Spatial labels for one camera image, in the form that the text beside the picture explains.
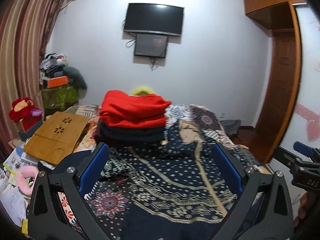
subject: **metal bolt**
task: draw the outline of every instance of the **metal bolt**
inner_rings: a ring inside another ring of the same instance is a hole
[[[44,175],[45,175],[45,171],[39,171],[39,172],[38,172],[38,176],[39,176],[39,177],[43,177]]]
[[[245,171],[246,171],[247,173],[254,173],[254,168],[252,168],[252,167],[246,167],[246,168],[245,168]]]
[[[74,167],[67,168],[67,173],[73,173],[76,169]]]
[[[276,175],[277,175],[278,177],[283,177],[282,171],[276,171]]]

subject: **wooden door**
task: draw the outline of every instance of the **wooden door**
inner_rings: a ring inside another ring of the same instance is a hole
[[[271,145],[279,134],[288,111],[295,80],[295,67],[296,46],[294,31],[274,32],[273,64],[269,85],[255,130]]]

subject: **black monitor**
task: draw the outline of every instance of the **black monitor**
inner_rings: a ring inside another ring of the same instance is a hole
[[[124,31],[181,36],[183,10],[171,5],[129,3]]]
[[[136,56],[164,58],[167,44],[168,36],[147,33],[137,34],[134,54]]]

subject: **door frame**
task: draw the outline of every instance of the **door frame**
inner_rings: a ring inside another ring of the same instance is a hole
[[[298,16],[297,16],[297,12],[296,12],[293,4],[299,3],[299,2],[304,2],[304,0],[291,0],[291,1],[289,1],[289,7],[290,7],[290,11],[291,11],[291,16],[292,16],[292,21],[293,21],[293,30],[294,30],[294,36],[295,36],[295,46],[296,46],[296,67],[295,67],[295,71],[294,71],[292,93],[291,93],[291,97],[289,100],[286,114],[284,116],[283,122],[281,124],[280,129],[279,129],[279,132],[276,135],[276,138],[273,141],[273,144],[272,144],[268,154],[266,155],[265,159],[262,162],[263,165],[265,165],[266,163],[269,162],[269,160],[272,157],[273,151],[276,149],[276,147],[282,141],[284,134],[287,131],[287,128],[289,126],[291,117],[293,115],[294,107],[296,105],[297,97],[298,97],[300,78],[301,78],[301,65],[302,65],[302,49],[301,48],[302,48],[302,46],[301,46],[301,35],[300,35],[300,26],[299,26]],[[274,60],[275,60],[275,57],[274,57],[275,56],[275,49],[274,48],[275,48],[275,42],[274,42],[274,37],[273,37],[273,52],[272,52],[272,65],[271,65],[272,67],[271,67],[269,85],[268,85],[268,89],[267,89],[267,93],[266,93],[266,97],[265,97],[265,102],[266,102],[267,95],[270,92],[270,84],[271,84],[270,81],[272,79],[272,75],[273,75],[273,71],[274,71],[274,68],[273,68]],[[256,127],[258,127],[259,123],[261,122],[261,116],[262,116],[262,111],[263,111],[265,102],[263,103],[263,107],[262,107],[262,110],[261,110],[259,120],[258,120]]]

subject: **wooden floor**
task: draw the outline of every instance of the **wooden floor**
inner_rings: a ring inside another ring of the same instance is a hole
[[[247,146],[254,157],[263,162],[272,146],[272,141],[252,130],[239,130],[238,136],[241,140],[233,138],[233,143]]]

